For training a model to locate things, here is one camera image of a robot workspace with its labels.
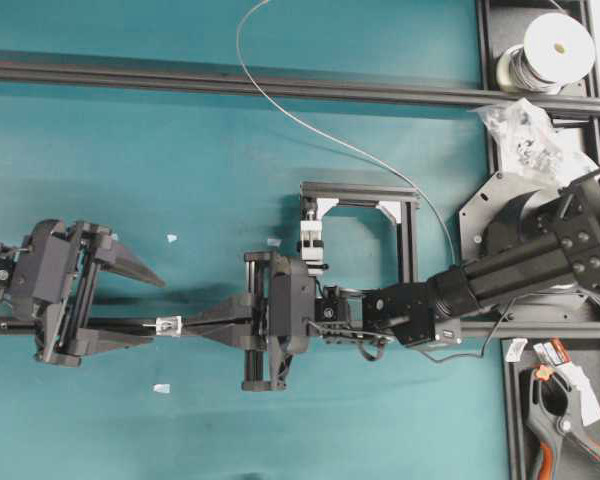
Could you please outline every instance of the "circular plate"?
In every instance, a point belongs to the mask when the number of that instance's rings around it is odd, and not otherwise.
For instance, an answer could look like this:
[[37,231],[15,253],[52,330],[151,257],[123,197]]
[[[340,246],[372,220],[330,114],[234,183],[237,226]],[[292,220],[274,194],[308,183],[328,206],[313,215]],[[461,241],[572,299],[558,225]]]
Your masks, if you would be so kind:
[[559,85],[581,80],[596,58],[586,28],[562,13],[547,13],[531,22],[524,36],[524,53],[540,77]]

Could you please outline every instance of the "white wire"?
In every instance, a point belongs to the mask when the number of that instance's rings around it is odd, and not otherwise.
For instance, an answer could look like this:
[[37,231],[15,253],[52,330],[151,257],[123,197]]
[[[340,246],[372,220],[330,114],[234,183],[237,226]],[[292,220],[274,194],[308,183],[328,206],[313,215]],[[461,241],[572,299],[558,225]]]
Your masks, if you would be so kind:
[[380,166],[380,167],[388,170],[389,172],[393,173],[395,176],[397,176],[401,180],[403,180],[403,181],[407,182],[409,185],[411,185],[420,194],[420,196],[425,200],[425,202],[427,202],[427,204],[429,205],[429,207],[431,207],[431,210],[433,211],[434,215],[438,219],[438,222],[440,223],[440,226],[442,227],[442,230],[443,230],[445,236],[447,237],[447,242],[449,244],[449,250],[451,251],[451,261],[452,261],[452,263],[455,264],[456,263],[456,252],[455,252],[455,248],[454,248],[454,245],[453,245],[453,240],[451,239],[451,234],[449,233],[449,229],[447,228],[447,225],[444,223],[444,220],[442,219],[442,215],[440,214],[440,212],[438,211],[438,209],[435,207],[435,205],[433,204],[433,202],[424,193],[424,191],[422,191],[422,189],[418,185],[416,185],[416,183],[413,180],[411,180],[406,175],[403,175],[398,170],[396,170],[395,168],[393,168],[391,165],[389,165],[386,162],[383,162],[382,160],[380,160],[376,156],[370,154],[369,152],[366,152],[366,151],[362,150],[361,148],[358,148],[358,147],[356,147],[354,145],[351,145],[350,143],[345,142],[344,140],[341,140],[341,139],[339,139],[337,137],[334,137],[333,135],[330,135],[330,134],[328,134],[328,133],[326,133],[326,132],[324,132],[324,131],[316,128],[316,127],[314,127],[313,125],[310,125],[309,123],[305,122],[304,120],[301,120],[300,118],[296,117],[292,113],[288,112],[282,106],[280,106],[280,104],[278,104],[273,98],[271,98],[260,87],[260,85],[258,85],[258,83],[255,81],[255,79],[251,75],[251,72],[247,68],[247,65],[246,65],[246,63],[245,63],[245,61],[244,61],[244,59],[242,57],[242,49],[240,48],[240,39],[242,37],[242,28],[244,27],[246,21],[249,19],[249,17],[253,13],[255,13],[260,7],[262,7],[263,5],[266,5],[270,1],[271,0],[261,0],[258,4],[256,4],[255,6],[253,6],[251,8],[251,10],[249,10],[244,15],[244,17],[242,17],[242,20],[240,20],[240,23],[238,24],[238,27],[236,28],[236,53],[238,55],[238,60],[240,62],[240,66],[242,67],[242,70],[244,71],[245,75],[247,75],[247,77],[249,77],[249,80],[251,81],[251,83],[253,84],[253,86],[256,87],[256,89],[258,89],[258,91],[262,94],[262,96],[264,98],[266,98],[269,101],[269,103],[271,103],[271,105],[273,105],[280,112],[282,112],[283,114],[285,114],[287,117],[289,117],[291,120],[293,120],[297,124],[303,126],[304,128],[312,131],[313,133],[315,133],[317,135],[320,135],[321,137],[326,138],[327,140],[331,140],[332,142],[335,142],[338,145],[341,145],[341,146],[343,146],[345,148],[353,150],[354,152],[356,152],[356,153],[362,155],[363,157],[366,157],[367,159],[371,160],[377,166]]

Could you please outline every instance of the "white label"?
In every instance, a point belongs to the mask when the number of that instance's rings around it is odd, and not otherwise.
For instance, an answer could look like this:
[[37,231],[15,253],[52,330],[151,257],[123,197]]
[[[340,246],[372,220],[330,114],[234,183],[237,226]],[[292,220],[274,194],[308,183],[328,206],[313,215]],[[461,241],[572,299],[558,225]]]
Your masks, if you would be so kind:
[[551,363],[553,364],[554,367],[556,365],[560,365],[562,363],[562,360],[560,360],[560,355],[558,355],[558,352],[556,352],[556,349],[553,348],[553,345],[551,344],[551,342],[546,342],[544,344],[544,351],[547,352],[547,355],[551,359]]
[[551,359],[549,359],[549,355],[547,355],[547,351],[544,349],[544,345],[541,343],[536,343],[533,346],[533,349],[536,351],[536,355],[538,355],[538,359],[540,363],[550,364]]
[[582,407],[582,423],[584,426],[591,425],[600,420],[600,403],[596,397],[591,382],[582,370],[582,367],[568,362],[558,366],[562,373],[571,384],[580,391],[580,403]]
[[504,359],[509,363],[516,363],[520,361],[522,358],[522,352],[524,352],[524,347],[527,346],[529,340],[526,338],[514,338],[511,341],[511,345],[509,345],[509,350],[507,350],[507,354]]

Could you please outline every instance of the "teal table surface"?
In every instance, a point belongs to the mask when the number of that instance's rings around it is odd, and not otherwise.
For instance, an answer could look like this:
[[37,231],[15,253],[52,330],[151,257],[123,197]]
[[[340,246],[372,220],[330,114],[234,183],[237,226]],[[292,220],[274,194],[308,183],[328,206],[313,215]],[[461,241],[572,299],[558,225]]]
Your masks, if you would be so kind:
[[[2,0],[0,49],[235,63],[251,5]],[[245,53],[259,66],[479,81],[473,0],[275,0],[247,26]],[[282,102],[410,175],[454,232],[487,178],[471,112]],[[270,238],[295,251],[305,180],[402,185],[262,98],[0,83],[0,240],[19,243],[44,218],[111,225],[167,282],[104,274],[95,314],[193,313],[239,293],[243,252]],[[325,284],[395,281],[394,234],[378,212],[336,209],[325,229]],[[417,239],[421,278],[449,264],[424,205]],[[33,350],[31,338],[0,338],[0,479],[507,478],[496,345],[484,361],[437,366],[397,346],[372,364],[315,340],[276,394],[241,392],[241,352],[200,339],[76,370],[36,364]],[[157,383],[171,394],[153,393]]]

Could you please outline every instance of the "sticker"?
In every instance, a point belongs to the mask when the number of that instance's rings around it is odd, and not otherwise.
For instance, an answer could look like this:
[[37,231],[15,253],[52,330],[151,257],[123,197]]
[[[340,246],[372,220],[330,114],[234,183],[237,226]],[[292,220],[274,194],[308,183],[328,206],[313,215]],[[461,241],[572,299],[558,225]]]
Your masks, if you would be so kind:
[[575,365],[573,362],[568,362],[558,366],[558,370],[580,391],[583,425],[586,427],[600,420],[600,403],[591,387],[589,377],[584,373],[582,367]]
[[536,355],[538,356],[540,363],[551,363],[551,359],[549,358],[549,355],[547,355],[547,351],[545,350],[543,344],[536,343],[533,345],[533,349],[536,351]]
[[514,338],[511,341],[511,345],[509,345],[509,350],[507,350],[507,354],[505,355],[505,361],[509,363],[516,363],[520,361],[522,358],[522,352],[524,352],[524,347],[527,346],[529,340],[526,338]]
[[555,366],[555,365],[562,364],[562,362],[560,361],[560,356],[558,355],[558,352],[556,352],[556,349],[553,348],[553,345],[551,344],[551,342],[543,343],[543,346],[544,346],[544,351],[547,352],[547,355],[549,356],[551,365]]
[[560,363],[567,363],[571,361],[571,356],[569,355],[569,352],[567,352],[567,349],[564,347],[560,340],[558,340],[557,338],[551,339],[551,345],[553,345],[553,347],[556,349],[558,356],[562,360]]

